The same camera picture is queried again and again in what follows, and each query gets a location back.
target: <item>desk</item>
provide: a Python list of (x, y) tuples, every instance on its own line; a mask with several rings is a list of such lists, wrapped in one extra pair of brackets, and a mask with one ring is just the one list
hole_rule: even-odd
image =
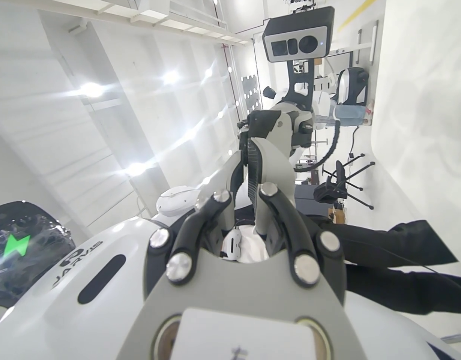
[(387, 0), (377, 160), (461, 261), (461, 0)]

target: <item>fluorescent light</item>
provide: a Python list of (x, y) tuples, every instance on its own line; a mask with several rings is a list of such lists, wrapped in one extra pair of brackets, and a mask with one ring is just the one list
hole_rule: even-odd
[(89, 82), (81, 86), (80, 92), (88, 98), (98, 98), (104, 93), (104, 87), (94, 82)]
[(129, 176), (135, 177), (144, 173), (145, 170), (147, 170), (145, 163), (134, 162), (125, 171)]
[(165, 84), (175, 84), (179, 80), (179, 74), (176, 71), (170, 71), (164, 75)]

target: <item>office chair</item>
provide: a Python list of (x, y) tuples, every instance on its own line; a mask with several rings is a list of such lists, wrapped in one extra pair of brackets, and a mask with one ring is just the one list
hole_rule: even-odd
[(359, 202), (360, 204), (367, 206), (369, 209), (373, 210), (374, 206), (366, 204), (360, 199), (350, 195), (346, 187), (346, 185), (350, 185), (351, 187), (357, 188), (359, 191), (364, 190), (362, 187), (357, 187), (356, 185), (352, 184), (351, 182), (349, 182), (349, 180), (352, 177), (358, 175), (359, 173), (362, 173), (364, 170), (375, 165), (375, 162), (370, 162), (367, 166), (364, 166), (362, 169), (359, 169), (349, 177), (345, 176), (345, 167), (350, 163), (356, 161), (357, 159), (362, 158), (363, 156), (365, 156), (365, 154), (360, 154), (359, 156), (348, 161), (345, 165), (342, 165), (341, 161), (336, 161), (335, 171), (333, 173), (330, 173), (327, 170), (322, 169), (323, 173), (327, 173), (329, 176), (324, 184), (319, 185), (314, 190), (314, 199), (320, 203), (333, 204), (337, 202), (338, 199), (347, 199), (347, 197), (349, 197)]

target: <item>green lightning logo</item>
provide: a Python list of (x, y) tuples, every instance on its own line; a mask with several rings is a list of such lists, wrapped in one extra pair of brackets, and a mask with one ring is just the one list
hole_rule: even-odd
[(4, 257), (7, 257), (14, 251), (18, 251), (19, 254), (24, 257), (27, 252), (27, 247), (29, 246), (30, 235), (17, 240), (12, 234), (9, 236), (9, 240), (7, 240), (7, 244), (5, 245), (4, 250)]

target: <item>metal screw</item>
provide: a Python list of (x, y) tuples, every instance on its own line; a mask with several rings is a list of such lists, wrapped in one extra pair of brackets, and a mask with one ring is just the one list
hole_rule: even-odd
[(340, 241), (337, 236), (330, 232), (324, 231), (320, 235), (322, 245), (330, 252), (336, 252), (340, 248)]
[(185, 279), (192, 269), (192, 259), (187, 253), (177, 253), (169, 259), (165, 275), (174, 283)]
[(201, 198), (197, 199), (197, 201), (195, 202), (195, 206), (194, 206), (196, 211), (199, 211), (204, 203), (205, 203), (205, 199), (201, 199)]
[(278, 191), (277, 186), (273, 182), (265, 182), (261, 185), (261, 192), (266, 197), (273, 197)]
[(318, 262), (308, 254), (301, 254), (295, 258), (294, 271), (297, 277), (306, 284), (315, 284), (320, 277)]
[(170, 238), (170, 233), (167, 228), (159, 228), (157, 231), (152, 233), (152, 236), (150, 237), (150, 247), (153, 249), (159, 249), (165, 243), (168, 242)]
[(227, 190), (217, 190), (213, 193), (213, 198), (219, 203), (225, 203), (230, 198), (230, 193)]

